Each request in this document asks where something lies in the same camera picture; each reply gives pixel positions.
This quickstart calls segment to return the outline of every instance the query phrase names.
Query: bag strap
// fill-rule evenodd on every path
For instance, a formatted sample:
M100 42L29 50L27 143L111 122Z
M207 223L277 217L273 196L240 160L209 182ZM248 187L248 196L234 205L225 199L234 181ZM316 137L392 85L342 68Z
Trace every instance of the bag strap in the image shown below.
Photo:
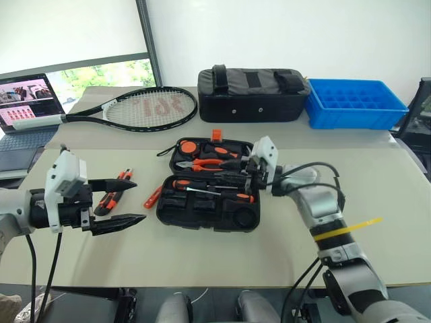
M213 90L214 94L228 93L228 76L226 75L226 66L214 65L213 73Z
M275 71L274 78L282 93L298 93L304 89L304 84L299 76L293 75L290 70Z

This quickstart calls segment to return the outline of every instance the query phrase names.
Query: blue plastic crate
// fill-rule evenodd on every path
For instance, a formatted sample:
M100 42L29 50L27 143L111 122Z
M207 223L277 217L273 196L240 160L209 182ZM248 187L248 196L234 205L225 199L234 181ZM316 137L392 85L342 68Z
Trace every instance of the blue plastic crate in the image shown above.
M408 111L381 81L309 79L306 102L315 129L391 129Z

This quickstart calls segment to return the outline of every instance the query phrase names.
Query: green foliage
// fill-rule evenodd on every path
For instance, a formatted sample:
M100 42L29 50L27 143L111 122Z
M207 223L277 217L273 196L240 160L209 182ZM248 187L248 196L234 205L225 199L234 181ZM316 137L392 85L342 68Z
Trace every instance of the green foliage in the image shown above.
M61 72L61 77L76 98L80 98L88 86L155 86L147 59L68 69Z

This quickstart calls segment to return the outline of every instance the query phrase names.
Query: beige tabletop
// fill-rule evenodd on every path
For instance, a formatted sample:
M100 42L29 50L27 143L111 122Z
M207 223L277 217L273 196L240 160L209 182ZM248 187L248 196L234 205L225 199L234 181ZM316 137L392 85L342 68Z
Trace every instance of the beige tabletop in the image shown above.
M71 113L87 110L138 87L88 87ZM186 87L196 98L196 87ZM316 130L308 125L304 111L293 122L208 123L195 116L186 124L156 133L132 133L90 122L62 124L47 148L59 148L65 143L77 149L159 149L172 146L182 137L211 136L212 129L222 129L225 138L254 143L269 135L278 149L343 149L388 147L387 131L368 129Z
M236 133L232 137L245 135ZM279 137L273 139L283 142ZM385 283L431 282L430 184L396 143L387 143L386 148L379 149L349 148L348 140L340 142L343 144L331 149L328 146L333 143L314 149L281 149L278 164L316 160L333 164L341 174L341 187L347 197L344 211L347 224L375 217L384 219L355 231L354 237ZM72 150L87 161L89 178L115 177L119 170L132 167L135 170L132 180L139 186L124 194L113 213L146 214L147 219L125 231L97 237L80 229L65 229L55 285L291 286L316 257L317 248L288 197L272 197L262 192L261 223L247 234L162 224L154 209L148 211L142 207L143 201L170 175L170 156L156 157L157 151ZM21 188L43 187L46 171L58 154L57 149L46 150ZM323 180L332 181L326 170ZM100 197L100 193L94 195L94 204ZM37 283L45 284L56 235L49 229L39 229L32 237L38 256ZM1 260L0 283L28 284L30 277L26 240L14 238ZM323 286L320 277L314 286Z

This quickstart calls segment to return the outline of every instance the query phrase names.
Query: racket handle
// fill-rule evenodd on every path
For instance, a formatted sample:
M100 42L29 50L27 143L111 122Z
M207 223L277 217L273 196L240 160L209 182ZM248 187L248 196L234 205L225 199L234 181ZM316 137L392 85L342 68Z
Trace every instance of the racket handle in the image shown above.
M39 116L37 118L15 120L13 127L15 130L24 130L29 128L53 126L56 124L62 124L61 120L64 114L56 114L54 116Z

